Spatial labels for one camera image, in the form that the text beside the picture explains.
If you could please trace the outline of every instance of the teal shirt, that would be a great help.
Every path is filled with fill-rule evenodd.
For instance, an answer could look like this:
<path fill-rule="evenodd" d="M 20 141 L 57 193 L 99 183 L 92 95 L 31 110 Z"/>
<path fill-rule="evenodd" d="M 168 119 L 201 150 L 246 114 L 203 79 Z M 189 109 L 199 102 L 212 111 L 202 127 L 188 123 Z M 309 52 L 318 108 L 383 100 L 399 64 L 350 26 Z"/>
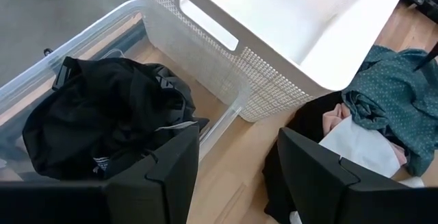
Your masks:
<path fill-rule="evenodd" d="M 353 121 L 396 137 L 407 149 L 408 172 L 422 175 L 438 149 L 438 68 L 419 49 L 394 52 L 373 46 L 351 84 L 342 91 Z"/>

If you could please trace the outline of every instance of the black clothing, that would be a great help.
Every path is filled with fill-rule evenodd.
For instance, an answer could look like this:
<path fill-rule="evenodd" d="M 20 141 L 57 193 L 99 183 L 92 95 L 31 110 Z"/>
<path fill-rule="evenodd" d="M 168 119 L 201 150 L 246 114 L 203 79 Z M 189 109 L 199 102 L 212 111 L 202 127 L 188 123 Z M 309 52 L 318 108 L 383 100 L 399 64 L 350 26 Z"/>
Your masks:
<path fill-rule="evenodd" d="M 189 86 L 160 64 L 67 57 L 54 87 L 23 139 L 36 172 L 56 179 L 110 178 L 180 132 L 157 128 L 194 121 Z"/>
<path fill-rule="evenodd" d="M 320 142 L 324 137 L 322 115 L 335 109 L 338 103 L 342 103 L 340 92 L 334 92 L 310 101 L 296 111 L 287 127 L 312 141 Z M 265 213 L 272 216 L 280 224 L 289 224 L 289 214 L 295 211 L 296 207 L 281 170 L 277 142 L 265 158 L 263 176 L 269 199 Z"/>

